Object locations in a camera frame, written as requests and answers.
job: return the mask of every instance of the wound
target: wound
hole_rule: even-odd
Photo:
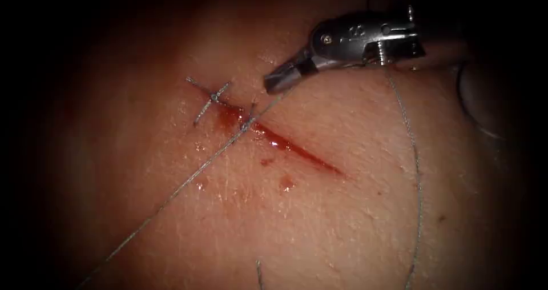
[[[206,96],[207,98],[211,96],[204,90],[200,90],[200,92],[204,94],[204,96]],[[227,102],[219,102],[214,103],[213,107],[217,109],[219,114],[219,127],[227,135],[233,134],[236,127],[241,128],[242,124],[249,119],[249,115],[246,114],[245,110],[240,106],[234,106],[228,104]],[[344,176],[343,172],[340,171],[337,167],[318,158],[314,154],[294,144],[289,139],[275,133],[268,127],[262,125],[260,122],[254,122],[251,125],[250,129],[257,135],[257,140],[268,142],[273,148],[280,151],[285,151],[288,154],[296,154],[314,165],[317,169],[321,169],[328,173]],[[272,163],[272,161],[261,160],[261,165],[268,166]]]

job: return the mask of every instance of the dark background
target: dark background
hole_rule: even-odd
[[[429,11],[423,18],[432,23],[449,23],[459,19],[465,24],[464,33],[476,53],[488,62],[497,75],[504,79],[501,90],[508,92],[509,107],[515,114],[515,128],[519,139],[508,144],[524,152],[524,168],[530,178],[522,186],[527,199],[521,199],[520,227],[515,230],[515,283],[508,288],[536,288],[540,281],[542,259],[537,264],[537,236],[540,199],[536,163],[540,153],[538,140],[533,135],[542,130],[543,121],[537,120],[540,107],[535,106],[542,92],[541,70],[530,63],[535,61],[528,51],[536,50],[538,40],[526,37],[539,32],[541,27],[531,23],[525,15],[531,8],[521,0],[400,0],[413,2],[416,10]],[[142,13],[157,5],[185,4],[189,13],[200,5],[200,0],[6,0],[7,14],[4,40],[8,49],[7,77],[3,82],[4,114],[7,118],[7,177],[4,188],[6,213],[3,241],[7,250],[6,282],[12,287],[58,287],[62,272],[54,272],[52,257],[44,241],[47,224],[36,221],[41,214],[40,201],[47,186],[39,181],[41,169],[40,135],[37,126],[48,112],[49,102],[67,90],[78,90],[71,82],[78,57],[86,45],[94,43],[104,28],[117,19]]]

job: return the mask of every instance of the skin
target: skin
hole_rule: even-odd
[[[237,131],[191,76],[249,111],[262,76],[318,21],[363,0],[199,0],[124,14],[82,50],[38,128],[51,280],[71,288]],[[515,152],[466,120],[452,66],[391,67],[420,157],[416,289],[487,289],[512,273]],[[85,289],[401,289],[417,240],[411,139],[386,69],[306,80],[259,122],[344,175],[252,132],[215,159]]]

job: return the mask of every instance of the screw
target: screw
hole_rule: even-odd
[[[331,38],[331,35],[324,34],[324,35],[321,36],[321,41],[324,44],[331,44],[331,42],[333,42],[333,39]]]

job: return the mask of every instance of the blood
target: blood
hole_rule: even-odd
[[[232,106],[229,104],[216,103],[214,107],[219,112],[219,125],[227,134],[233,134],[235,132],[236,126],[241,126],[242,123],[249,118],[245,113],[245,110],[238,106]],[[315,166],[323,168],[328,172],[344,175],[337,167],[323,161],[314,154],[308,152],[302,147],[292,143],[287,138],[275,133],[268,127],[262,125],[259,122],[255,122],[251,125],[251,130],[258,134],[259,138],[265,139],[273,147],[280,151],[291,151],[297,154],[298,156],[306,159]],[[267,166],[271,162],[261,161],[261,165]]]
[[[343,172],[340,171],[337,167],[332,166],[325,161],[321,160],[317,156],[303,149],[302,147],[297,146],[288,139],[280,136],[279,134],[273,132],[268,127],[262,125],[261,123],[255,123],[251,129],[259,135],[262,135],[270,145],[280,151],[293,151],[297,153],[298,156],[312,162],[316,166],[320,166],[325,170],[334,172],[335,174],[342,175]]]
[[[274,158],[263,158],[261,160],[261,165],[263,165],[264,167],[272,164],[274,162]]]
[[[294,189],[297,185],[291,179],[291,176],[286,174],[280,178],[280,194],[283,192],[288,192]]]

